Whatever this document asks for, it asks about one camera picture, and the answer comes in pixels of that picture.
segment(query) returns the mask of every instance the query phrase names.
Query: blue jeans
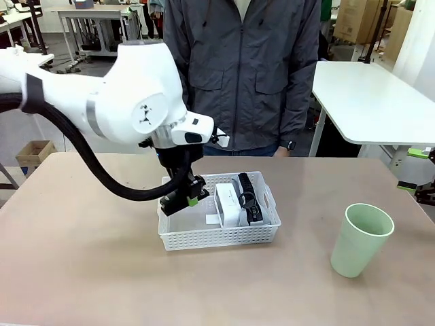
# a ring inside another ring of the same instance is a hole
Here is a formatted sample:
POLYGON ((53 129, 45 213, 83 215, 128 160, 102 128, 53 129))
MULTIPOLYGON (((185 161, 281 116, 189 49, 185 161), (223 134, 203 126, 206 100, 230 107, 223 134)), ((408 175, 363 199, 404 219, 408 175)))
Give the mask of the blue jeans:
POLYGON ((204 146, 204 156, 273 156, 277 149, 278 144, 246 149, 245 151, 226 151, 224 149, 204 146))

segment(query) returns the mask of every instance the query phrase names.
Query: basket handle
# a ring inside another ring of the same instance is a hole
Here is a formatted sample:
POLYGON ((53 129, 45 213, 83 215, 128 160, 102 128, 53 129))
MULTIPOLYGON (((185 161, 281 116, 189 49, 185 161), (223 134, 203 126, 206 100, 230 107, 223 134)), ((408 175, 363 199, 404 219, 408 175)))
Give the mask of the basket handle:
POLYGON ((267 185, 266 186, 266 194, 267 194, 267 200, 269 201, 269 204, 273 207, 273 209, 277 208, 277 203, 275 202, 275 199, 273 199, 271 188, 267 185))

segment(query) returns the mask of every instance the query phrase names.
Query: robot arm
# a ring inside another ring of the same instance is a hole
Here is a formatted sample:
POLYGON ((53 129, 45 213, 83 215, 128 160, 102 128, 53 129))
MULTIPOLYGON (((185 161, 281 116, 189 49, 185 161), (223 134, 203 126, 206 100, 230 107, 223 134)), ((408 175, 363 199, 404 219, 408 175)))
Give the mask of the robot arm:
POLYGON ((131 200, 163 196, 167 215, 208 196, 204 180, 192 174, 190 164, 203 156, 204 143, 226 147, 229 137, 214 126, 211 117, 187 111, 175 63, 164 43, 120 45, 118 59, 103 78, 55 75, 26 64, 13 51, 0 52, 0 96, 21 92, 20 108, 41 114, 61 129, 113 193, 131 200), (147 191, 117 184, 81 133, 155 147, 171 181, 147 191))

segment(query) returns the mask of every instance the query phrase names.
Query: jacket zipper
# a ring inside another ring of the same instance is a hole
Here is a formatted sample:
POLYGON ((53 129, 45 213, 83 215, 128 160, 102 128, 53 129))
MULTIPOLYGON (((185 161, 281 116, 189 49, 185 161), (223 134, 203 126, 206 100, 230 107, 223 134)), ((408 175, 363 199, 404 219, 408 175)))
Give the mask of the jacket zipper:
POLYGON ((239 63, 237 65, 237 85, 236 85, 236 108, 234 111, 234 122, 232 124, 232 147, 236 143, 236 129, 237 129, 237 109, 239 106, 239 80, 240 80, 240 66, 242 61, 242 45, 243 45, 243 23, 240 27, 240 43, 239 43, 239 63))

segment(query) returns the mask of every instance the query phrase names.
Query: light green plastic cup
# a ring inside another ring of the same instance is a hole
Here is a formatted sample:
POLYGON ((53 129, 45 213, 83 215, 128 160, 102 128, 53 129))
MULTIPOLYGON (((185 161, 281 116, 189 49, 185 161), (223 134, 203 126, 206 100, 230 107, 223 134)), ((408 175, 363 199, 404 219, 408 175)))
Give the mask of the light green plastic cup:
POLYGON ((357 277, 393 231, 393 220, 381 209, 369 204, 347 207, 332 252, 332 267, 342 276, 357 277))

